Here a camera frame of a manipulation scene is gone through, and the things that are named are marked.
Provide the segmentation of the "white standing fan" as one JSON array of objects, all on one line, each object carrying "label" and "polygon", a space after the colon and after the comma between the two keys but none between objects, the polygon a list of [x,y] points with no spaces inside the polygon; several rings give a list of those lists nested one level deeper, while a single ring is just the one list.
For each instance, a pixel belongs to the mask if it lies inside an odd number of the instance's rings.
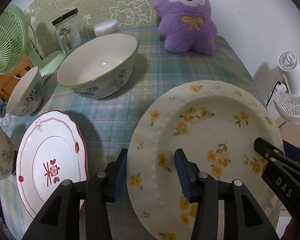
[{"label": "white standing fan", "polygon": [[267,100],[287,122],[300,125],[300,60],[290,51],[277,58],[281,80],[275,83]]}]

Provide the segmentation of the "orange wooden chair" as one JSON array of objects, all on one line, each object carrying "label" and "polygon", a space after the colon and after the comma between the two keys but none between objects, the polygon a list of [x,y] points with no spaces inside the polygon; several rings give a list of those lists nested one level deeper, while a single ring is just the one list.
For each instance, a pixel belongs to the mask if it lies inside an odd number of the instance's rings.
[{"label": "orange wooden chair", "polygon": [[8,100],[20,79],[32,68],[33,64],[25,54],[11,72],[0,75],[0,98]]}]

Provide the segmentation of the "medium blue floral bowl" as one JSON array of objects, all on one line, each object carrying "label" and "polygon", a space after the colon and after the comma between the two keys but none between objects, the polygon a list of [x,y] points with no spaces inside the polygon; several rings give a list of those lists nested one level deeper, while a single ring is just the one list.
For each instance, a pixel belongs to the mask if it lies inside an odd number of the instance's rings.
[{"label": "medium blue floral bowl", "polygon": [[27,116],[35,112],[43,100],[44,83],[38,67],[33,67],[18,82],[7,103],[6,112]]}]

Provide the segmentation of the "green desk fan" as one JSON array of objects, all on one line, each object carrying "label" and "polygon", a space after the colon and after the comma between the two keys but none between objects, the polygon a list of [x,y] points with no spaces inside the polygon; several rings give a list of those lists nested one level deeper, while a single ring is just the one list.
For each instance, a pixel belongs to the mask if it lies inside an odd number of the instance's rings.
[{"label": "green desk fan", "polygon": [[16,5],[8,5],[0,16],[0,74],[10,73],[26,55],[46,80],[58,69],[66,55],[62,51],[54,51],[42,58],[36,46],[37,39],[29,36],[29,30],[33,30],[29,14]]}]

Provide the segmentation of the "green cartoon wall mat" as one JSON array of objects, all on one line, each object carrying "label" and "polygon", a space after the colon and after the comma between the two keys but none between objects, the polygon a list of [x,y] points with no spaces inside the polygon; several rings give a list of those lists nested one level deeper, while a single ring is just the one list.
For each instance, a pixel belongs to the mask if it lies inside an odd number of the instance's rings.
[{"label": "green cartoon wall mat", "polygon": [[26,12],[36,32],[37,48],[41,57],[59,50],[54,37],[53,20],[78,9],[79,16],[90,28],[99,22],[116,19],[120,28],[154,25],[159,17],[154,0],[27,0]]}]

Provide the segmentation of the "cotton swab container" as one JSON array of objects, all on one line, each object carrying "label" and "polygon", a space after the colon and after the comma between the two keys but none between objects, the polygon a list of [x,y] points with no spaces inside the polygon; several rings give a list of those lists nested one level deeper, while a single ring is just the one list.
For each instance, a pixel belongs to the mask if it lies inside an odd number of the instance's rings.
[{"label": "cotton swab container", "polygon": [[106,20],[96,24],[93,27],[96,37],[117,33],[119,31],[119,22],[117,20]]}]

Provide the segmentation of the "glass jar black lid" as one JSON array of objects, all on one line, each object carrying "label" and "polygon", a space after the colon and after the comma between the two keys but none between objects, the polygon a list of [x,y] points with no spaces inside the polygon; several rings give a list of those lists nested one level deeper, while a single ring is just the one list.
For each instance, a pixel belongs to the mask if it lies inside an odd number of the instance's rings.
[{"label": "glass jar black lid", "polygon": [[72,9],[52,21],[55,38],[66,56],[89,41],[89,28],[78,9]]}]

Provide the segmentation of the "small floral bowl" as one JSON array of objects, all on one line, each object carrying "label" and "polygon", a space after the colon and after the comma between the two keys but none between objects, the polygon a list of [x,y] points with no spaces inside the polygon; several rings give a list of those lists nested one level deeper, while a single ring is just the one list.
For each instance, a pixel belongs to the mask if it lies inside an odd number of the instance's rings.
[{"label": "small floral bowl", "polygon": [[0,126],[0,180],[7,179],[13,172],[14,149],[9,136]]}]

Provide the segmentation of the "plaid blue green tablecloth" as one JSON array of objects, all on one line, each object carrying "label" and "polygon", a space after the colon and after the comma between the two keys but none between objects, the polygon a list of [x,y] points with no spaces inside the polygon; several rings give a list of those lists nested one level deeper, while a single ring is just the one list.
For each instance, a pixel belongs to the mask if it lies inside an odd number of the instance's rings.
[{"label": "plaid blue green tablecloth", "polygon": [[[189,51],[168,53],[156,26],[121,29],[134,35],[140,46],[129,80],[114,94],[103,99],[88,99],[57,85],[55,74],[44,86],[43,103],[34,114],[7,116],[1,121],[18,150],[25,131],[41,114],[60,110],[79,125],[88,152],[88,172],[94,175],[114,161],[121,148],[128,148],[133,131],[148,107],[162,94],[183,83],[218,80],[240,87],[258,101],[264,101],[248,70],[226,40],[216,38],[217,50],[211,57]],[[0,180],[0,201],[8,238],[22,239],[32,222],[17,188],[17,177]],[[131,205],[127,188],[108,205],[113,239],[155,239],[141,224]]]}]

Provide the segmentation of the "yellow floral cream plate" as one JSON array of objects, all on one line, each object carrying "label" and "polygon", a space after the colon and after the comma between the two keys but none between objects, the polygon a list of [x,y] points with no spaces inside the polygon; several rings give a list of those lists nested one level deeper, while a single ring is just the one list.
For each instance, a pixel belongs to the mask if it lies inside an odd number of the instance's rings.
[{"label": "yellow floral cream plate", "polygon": [[276,226],[280,201],[262,180],[266,160],[254,150],[258,137],[283,148],[267,109],[229,83],[189,82],[155,100],[138,122],[127,156],[129,197],[147,231],[156,239],[191,237],[197,205],[181,189],[174,165],[179,148],[213,178],[243,181]]}]

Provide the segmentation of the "red trimmed white plate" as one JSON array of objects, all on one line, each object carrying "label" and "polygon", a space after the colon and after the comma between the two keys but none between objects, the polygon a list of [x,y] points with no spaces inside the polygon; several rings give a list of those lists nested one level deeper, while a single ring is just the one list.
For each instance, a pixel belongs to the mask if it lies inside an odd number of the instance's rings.
[{"label": "red trimmed white plate", "polygon": [[58,110],[40,115],[20,143],[16,178],[21,201],[34,218],[57,186],[88,179],[87,148],[79,126]]}]

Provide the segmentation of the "large green rimmed bowl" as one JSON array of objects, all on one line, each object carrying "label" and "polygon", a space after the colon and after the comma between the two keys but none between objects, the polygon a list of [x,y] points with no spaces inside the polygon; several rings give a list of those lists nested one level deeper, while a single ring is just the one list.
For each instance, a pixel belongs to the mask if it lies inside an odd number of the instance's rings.
[{"label": "large green rimmed bowl", "polygon": [[138,39],[129,34],[95,38],[66,57],[57,70],[57,84],[84,98],[110,96],[129,80],[138,48]]}]

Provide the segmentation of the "purple plush rabbit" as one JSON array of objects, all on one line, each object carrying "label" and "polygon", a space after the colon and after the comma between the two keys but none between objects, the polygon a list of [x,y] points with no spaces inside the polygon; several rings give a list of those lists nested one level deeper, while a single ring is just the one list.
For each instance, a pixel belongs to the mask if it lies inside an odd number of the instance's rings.
[{"label": "purple plush rabbit", "polygon": [[216,51],[217,27],[211,18],[209,0],[154,0],[161,21],[158,32],[165,50],[185,53],[193,50],[204,55]]}]

